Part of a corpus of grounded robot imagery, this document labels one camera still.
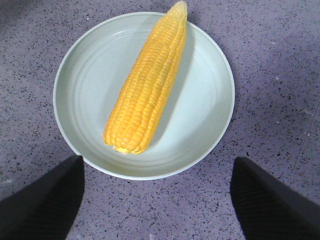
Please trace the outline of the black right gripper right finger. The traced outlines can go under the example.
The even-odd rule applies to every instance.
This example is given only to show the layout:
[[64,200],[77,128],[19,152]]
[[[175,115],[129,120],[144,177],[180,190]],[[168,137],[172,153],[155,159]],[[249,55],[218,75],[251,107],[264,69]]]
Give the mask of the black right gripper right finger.
[[246,157],[234,160],[230,196],[247,240],[320,238],[320,206]]

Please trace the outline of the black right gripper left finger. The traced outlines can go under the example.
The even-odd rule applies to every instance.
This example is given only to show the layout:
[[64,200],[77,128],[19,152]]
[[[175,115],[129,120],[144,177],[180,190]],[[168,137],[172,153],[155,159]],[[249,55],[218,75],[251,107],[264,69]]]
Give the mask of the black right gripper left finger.
[[84,160],[72,155],[0,202],[2,240],[64,240],[84,195]]

